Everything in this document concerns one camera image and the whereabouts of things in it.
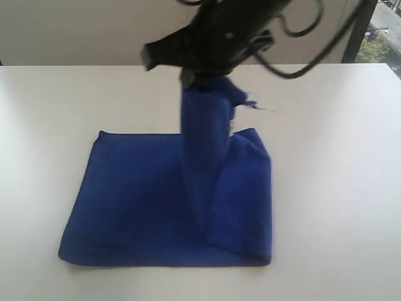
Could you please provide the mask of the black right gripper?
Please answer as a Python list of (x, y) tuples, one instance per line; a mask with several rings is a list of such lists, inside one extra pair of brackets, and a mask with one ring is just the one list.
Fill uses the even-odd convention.
[(200, 17), (144, 44), (142, 65), (182, 67), (182, 88), (224, 77), (251, 56), (253, 40), (289, 1), (201, 1)]

